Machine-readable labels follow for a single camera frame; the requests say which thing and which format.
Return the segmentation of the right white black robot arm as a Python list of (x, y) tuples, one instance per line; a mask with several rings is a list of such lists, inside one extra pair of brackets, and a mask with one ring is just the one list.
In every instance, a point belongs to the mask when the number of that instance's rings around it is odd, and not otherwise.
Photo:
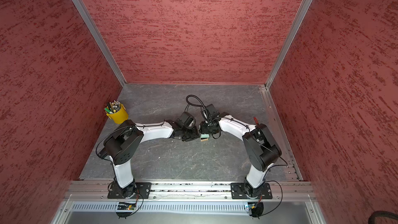
[(261, 196), (269, 169), (282, 157), (282, 150), (268, 126), (258, 122), (248, 124), (222, 114), (212, 120), (202, 121), (199, 132), (200, 135), (210, 136), (226, 132), (244, 143), (251, 167), (243, 182), (243, 193), (250, 199)]

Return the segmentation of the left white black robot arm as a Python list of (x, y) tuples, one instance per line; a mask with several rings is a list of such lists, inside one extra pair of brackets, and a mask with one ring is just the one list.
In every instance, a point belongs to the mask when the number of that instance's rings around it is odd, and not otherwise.
[(143, 199), (148, 198), (150, 183), (137, 184), (132, 172), (131, 159), (139, 145), (157, 139), (172, 139), (189, 142), (200, 137), (195, 124), (187, 127), (172, 120), (161, 123), (135, 124), (124, 121), (115, 131), (103, 138), (101, 151), (96, 150), (97, 157), (111, 162), (114, 180), (108, 186), (108, 199)]

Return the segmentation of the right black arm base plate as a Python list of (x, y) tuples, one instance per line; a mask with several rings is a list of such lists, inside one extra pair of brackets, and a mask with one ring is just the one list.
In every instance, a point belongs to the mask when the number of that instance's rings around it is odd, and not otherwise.
[(265, 199), (270, 200), (273, 198), (272, 191), (269, 183), (263, 183), (258, 188), (252, 188), (249, 183), (231, 183), (231, 196), (232, 199)]

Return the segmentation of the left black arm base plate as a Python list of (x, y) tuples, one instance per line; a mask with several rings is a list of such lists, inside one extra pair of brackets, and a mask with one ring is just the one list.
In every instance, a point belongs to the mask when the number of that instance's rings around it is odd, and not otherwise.
[(113, 181), (108, 186), (108, 199), (136, 199), (141, 197), (148, 199), (152, 183), (132, 182), (125, 188), (121, 188), (117, 182)]

